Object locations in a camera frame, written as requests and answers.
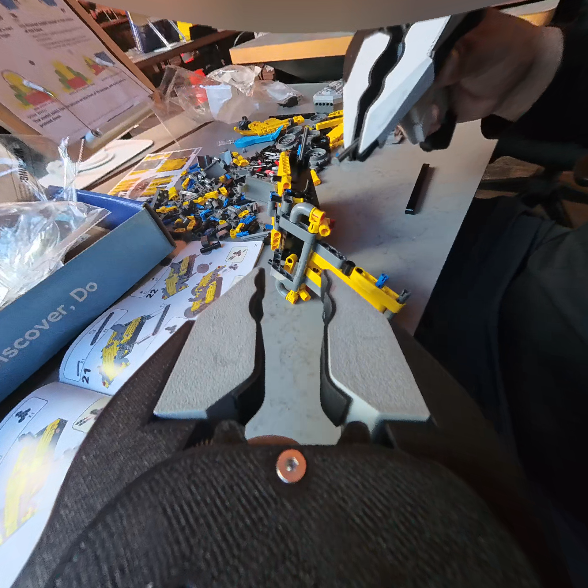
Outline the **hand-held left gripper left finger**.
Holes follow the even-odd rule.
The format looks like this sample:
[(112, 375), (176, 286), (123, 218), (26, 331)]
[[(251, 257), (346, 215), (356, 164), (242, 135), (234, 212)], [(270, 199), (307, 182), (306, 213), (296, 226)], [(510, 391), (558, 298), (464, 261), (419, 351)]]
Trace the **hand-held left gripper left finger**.
[(254, 268), (192, 322), (153, 414), (251, 420), (265, 397), (265, 271)]

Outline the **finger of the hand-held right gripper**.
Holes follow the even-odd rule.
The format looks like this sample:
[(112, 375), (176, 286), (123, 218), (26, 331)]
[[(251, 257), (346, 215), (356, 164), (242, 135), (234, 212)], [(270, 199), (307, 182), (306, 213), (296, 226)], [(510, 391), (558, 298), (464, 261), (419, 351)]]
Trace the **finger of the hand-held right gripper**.
[(361, 148), (375, 142), (376, 149), (386, 143), (388, 136), (400, 127), (402, 119), (423, 95), (426, 83), (432, 80), (432, 62), (427, 57), (427, 51), (440, 33), (446, 17), (449, 16), (404, 25), (403, 54), (387, 75), (380, 95), (367, 112), (360, 139)]
[(343, 64), (343, 156), (366, 159), (376, 147), (360, 147), (369, 108), (380, 95), (384, 81), (403, 54), (405, 26), (357, 31)]

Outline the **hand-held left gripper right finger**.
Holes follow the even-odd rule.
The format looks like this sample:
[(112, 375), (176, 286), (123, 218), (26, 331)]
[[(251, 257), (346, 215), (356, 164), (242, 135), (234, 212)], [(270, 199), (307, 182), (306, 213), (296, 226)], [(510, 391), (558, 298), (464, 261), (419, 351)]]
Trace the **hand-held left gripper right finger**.
[(364, 424), (373, 440), (389, 422), (426, 423), (430, 409), (390, 321), (334, 270), (320, 276), (320, 404), (336, 427)]

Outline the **cardboard set box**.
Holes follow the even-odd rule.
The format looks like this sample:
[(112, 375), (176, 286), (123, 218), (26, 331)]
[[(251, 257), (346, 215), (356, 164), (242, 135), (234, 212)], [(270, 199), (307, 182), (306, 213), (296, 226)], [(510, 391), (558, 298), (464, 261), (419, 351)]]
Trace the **cardboard set box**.
[(77, 196), (109, 211), (108, 232), (1, 310), (2, 401), (175, 248), (147, 203)]

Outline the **pile of small building pieces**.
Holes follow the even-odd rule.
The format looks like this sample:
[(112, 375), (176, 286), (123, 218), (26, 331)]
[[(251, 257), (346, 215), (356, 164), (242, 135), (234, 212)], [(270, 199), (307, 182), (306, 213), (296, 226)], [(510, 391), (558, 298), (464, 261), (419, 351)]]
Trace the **pile of small building pieces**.
[[(264, 135), (280, 125), (284, 126), (280, 136), (296, 125), (309, 125), (323, 131), (330, 140), (330, 158), (332, 151), (343, 142), (342, 110), (330, 114), (271, 117), (264, 121), (251, 121), (244, 116), (234, 128), (239, 135), (235, 140), (242, 136)], [(159, 189), (147, 202), (175, 240), (202, 239), (208, 245), (270, 232), (271, 223), (260, 222), (258, 215), (268, 203), (270, 193), (276, 190), (281, 153), (272, 142), (244, 149), (234, 147), (213, 158), (199, 156), (182, 183), (178, 181), (169, 190)], [(316, 171), (292, 161), (294, 190), (310, 196), (318, 206), (315, 187), (320, 184), (318, 173), (324, 167)]]

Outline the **clear plastic parts bag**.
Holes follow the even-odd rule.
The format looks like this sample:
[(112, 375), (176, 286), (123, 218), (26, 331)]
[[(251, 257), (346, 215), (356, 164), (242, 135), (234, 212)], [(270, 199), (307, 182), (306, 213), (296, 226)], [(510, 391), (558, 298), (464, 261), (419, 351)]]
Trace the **clear plastic parts bag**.
[(1, 134), (1, 309), (58, 269), (109, 215), (81, 202), (69, 139)]

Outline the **person's right forearm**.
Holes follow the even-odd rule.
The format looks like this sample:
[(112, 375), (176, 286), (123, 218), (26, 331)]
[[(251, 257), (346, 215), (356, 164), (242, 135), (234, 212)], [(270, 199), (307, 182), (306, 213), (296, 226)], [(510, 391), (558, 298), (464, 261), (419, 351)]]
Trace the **person's right forearm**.
[(485, 138), (510, 135), (587, 147), (587, 1), (560, 1), (552, 23), (563, 34), (563, 56), (553, 81), (517, 121), (483, 118)]

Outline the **desk with wooden edge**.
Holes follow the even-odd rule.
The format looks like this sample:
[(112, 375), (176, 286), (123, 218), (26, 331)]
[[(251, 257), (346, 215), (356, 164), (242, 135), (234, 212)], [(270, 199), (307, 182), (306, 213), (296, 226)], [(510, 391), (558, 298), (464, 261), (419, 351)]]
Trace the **desk with wooden edge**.
[(268, 33), (230, 49), (234, 64), (297, 61), (343, 56), (353, 32)]

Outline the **person's right hand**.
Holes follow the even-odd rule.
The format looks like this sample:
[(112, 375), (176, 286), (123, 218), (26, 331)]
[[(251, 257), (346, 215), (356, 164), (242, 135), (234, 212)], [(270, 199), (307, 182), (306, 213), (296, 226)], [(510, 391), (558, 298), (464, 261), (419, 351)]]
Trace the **person's right hand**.
[(457, 122), (491, 115), (517, 121), (546, 91), (563, 57), (558, 27), (535, 26), (488, 8), (460, 38), (436, 75)]

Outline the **grey control hub block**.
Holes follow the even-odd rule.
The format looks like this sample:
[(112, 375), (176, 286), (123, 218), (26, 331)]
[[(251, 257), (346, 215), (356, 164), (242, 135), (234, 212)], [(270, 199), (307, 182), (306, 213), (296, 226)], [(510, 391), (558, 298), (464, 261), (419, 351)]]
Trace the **grey control hub block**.
[(330, 114), (343, 109), (343, 80), (328, 83), (313, 95), (314, 112)]

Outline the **black long beam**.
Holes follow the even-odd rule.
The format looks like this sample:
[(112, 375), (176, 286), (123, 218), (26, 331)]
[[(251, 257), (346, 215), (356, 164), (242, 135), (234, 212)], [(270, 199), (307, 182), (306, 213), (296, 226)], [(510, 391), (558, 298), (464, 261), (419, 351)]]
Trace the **black long beam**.
[(421, 200), (426, 192), (430, 164), (425, 163), (421, 166), (415, 184), (411, 191), (409, 200), (405, 207), (405, 215), (415, 215), (419, 211)]

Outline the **yellow beams and wheels pile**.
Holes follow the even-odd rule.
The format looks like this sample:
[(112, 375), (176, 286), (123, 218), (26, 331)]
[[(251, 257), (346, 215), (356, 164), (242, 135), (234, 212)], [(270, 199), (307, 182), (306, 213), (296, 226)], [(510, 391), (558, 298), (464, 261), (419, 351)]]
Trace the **yellow beams and wheels pile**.
[(309, 125), (296, 125), (286, 129), (275, 142), (281, 151), (290, 152), (294, 163), (303, 168), (318, 170), (330, 161), (330, 140), (326, 133)]

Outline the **open instruction booklet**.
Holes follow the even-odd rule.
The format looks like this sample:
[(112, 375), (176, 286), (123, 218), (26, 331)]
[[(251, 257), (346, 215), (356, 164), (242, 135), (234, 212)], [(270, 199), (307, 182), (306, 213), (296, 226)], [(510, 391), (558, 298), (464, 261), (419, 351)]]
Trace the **open instruction booklet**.
[(193, 243), (90, 324), (58, 379), (1, 422), (1, 555), (38, 541), (72, 456), (122, 385), (188, 320), (255, 266), (263, 244)]

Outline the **blue brick separator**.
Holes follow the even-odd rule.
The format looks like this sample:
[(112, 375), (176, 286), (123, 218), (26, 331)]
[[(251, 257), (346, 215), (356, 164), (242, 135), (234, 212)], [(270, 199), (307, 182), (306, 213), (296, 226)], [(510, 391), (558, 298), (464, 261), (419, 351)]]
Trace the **blue brick separator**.
[(248, 135), (242, 136), (239, 139), (234, 141), (234, 147), (236, 149), (244, 149), (252, 145), (257, 145), (260, 143), (272, 143), (277, 141), (278, 137), (283, 131), (284, 126), (280, 125), (279, 127), (273, 129), (270, 133), (264, 135)]

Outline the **person's black clothing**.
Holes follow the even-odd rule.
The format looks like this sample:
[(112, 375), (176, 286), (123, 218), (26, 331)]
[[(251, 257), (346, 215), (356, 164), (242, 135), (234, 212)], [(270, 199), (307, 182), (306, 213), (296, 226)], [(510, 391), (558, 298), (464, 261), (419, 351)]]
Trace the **person's black clothing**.
[(587, 224), (474, 199), (416, 338), (515, 453), (587, 587)]

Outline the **partly built yellow model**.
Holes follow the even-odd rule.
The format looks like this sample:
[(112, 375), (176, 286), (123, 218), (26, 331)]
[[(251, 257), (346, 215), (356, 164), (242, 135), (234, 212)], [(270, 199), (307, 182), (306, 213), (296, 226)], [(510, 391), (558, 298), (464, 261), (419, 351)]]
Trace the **partly built yellow model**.
[(332, 221), (310, 196), (294, 190), (289, 151), (280, 155), (277, 178), (268, 201), (269, 245), (273, 253), (270, 274), (281, 297), (294, 305), (319, 296), (322, 274), (329, 270), (380, 313), (398, 314), (410, 293), (396, 293), (388, 287), (386, 274), (371, 275), (327, 243)]

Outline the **empty clear bag white label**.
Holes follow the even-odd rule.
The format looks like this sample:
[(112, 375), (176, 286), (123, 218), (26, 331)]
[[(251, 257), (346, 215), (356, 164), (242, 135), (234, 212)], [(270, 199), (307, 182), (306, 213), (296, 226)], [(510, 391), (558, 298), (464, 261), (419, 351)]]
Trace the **empty clear bag white label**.
[(197, 123), (233, 123), (244, 116), (278, 114), (297, 106), (303, 94), (274, 79), (274, 69), (227, 65), (204, 74), (168, 65), (158, 88), (160, 106), (181, 109)]

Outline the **wooden top table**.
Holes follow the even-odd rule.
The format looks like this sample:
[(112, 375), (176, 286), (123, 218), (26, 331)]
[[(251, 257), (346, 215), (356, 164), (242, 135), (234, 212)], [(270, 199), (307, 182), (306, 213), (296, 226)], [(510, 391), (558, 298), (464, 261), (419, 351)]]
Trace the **wooden top table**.
[(234, 39), (238, 34), (239, 31), (218, 31), (202, 36), (196, 40), (173, 43), (167, 48), (157, 49), (148, 53), (141, 53), (134, 49), (133, 51), (129, 51), (126, 55), (140, 70), (143, 70), (158, 63), (168, 62), (172, 58), (182, 54), (194, 52), (207, 45), (215, 44), (229, 38)]

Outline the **yellow black sticker sheet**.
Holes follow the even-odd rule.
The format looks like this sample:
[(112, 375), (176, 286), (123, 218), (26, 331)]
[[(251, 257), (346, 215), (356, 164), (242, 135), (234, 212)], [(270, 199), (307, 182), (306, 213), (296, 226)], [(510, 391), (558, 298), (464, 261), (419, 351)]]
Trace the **yellow black sticker sheet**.
[(182, 183), (202, 148), (181, 149), (145, 156), (107, 194), (145, 202), (153, 198), (159, 189), (169, 190), (178, 181)]

